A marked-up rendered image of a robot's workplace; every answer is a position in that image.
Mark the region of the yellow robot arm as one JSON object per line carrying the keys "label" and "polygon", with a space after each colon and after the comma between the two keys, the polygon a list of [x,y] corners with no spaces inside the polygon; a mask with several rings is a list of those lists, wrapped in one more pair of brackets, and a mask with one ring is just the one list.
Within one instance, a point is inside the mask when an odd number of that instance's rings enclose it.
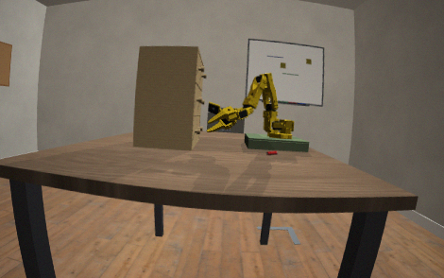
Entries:
{"label": "yellow robot arm", "polygon": [[[267,87],[266,84],[268,85]],[[279,118],[277,118],[278,112],[276,112],[276,110],[278,109],[278,101],[271,73],[261,74],[260,76],[254,78],[250,86],[248,97],[245,97],[242,104],[243,107],[240,108],[243,110],[235,108],[235,114],[237,115],[236,120],[244,119],[252,114],[253,109],[257,108],[261,95],[263,96],[264,107],[266,109],[264,111],[263,117],[264,130],[267,132],[267,136],[269,136],[270,138],[292,139],[291,129],[293,121],[280,119],[279,122]],[[271,100],[271,104],[269,104],[269,99]],[[269,135],[270,132],[279,133],[279,130],[281,131],[281,134]]]}

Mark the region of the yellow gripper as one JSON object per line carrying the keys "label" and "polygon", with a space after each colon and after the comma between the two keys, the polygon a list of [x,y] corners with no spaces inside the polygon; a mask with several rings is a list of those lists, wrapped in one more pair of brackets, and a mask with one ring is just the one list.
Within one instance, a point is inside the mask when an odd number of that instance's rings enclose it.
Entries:
{"label": "yellow gripper", "polygon": [[207,132],[214,132],[220,129],[227,130],[236,124],[237,115],[235,114],[235,109],[232,106],[224,108],[221,112],[220,111],[220,105],[209,102],[208,112],[216,115],[208,121],[208,124],[212,124],[218,120],[219,123],[207,129]]}

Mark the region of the brown wooden chest of drawers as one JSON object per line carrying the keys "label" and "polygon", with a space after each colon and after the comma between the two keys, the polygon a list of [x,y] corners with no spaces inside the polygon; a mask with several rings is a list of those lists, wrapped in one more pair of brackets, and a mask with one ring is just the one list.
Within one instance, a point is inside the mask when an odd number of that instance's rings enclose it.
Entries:
{"label": "brown wooden chest of drawers", "polygon": [[198,52],[198,46],[140,46],[134,147],[193,150]]}

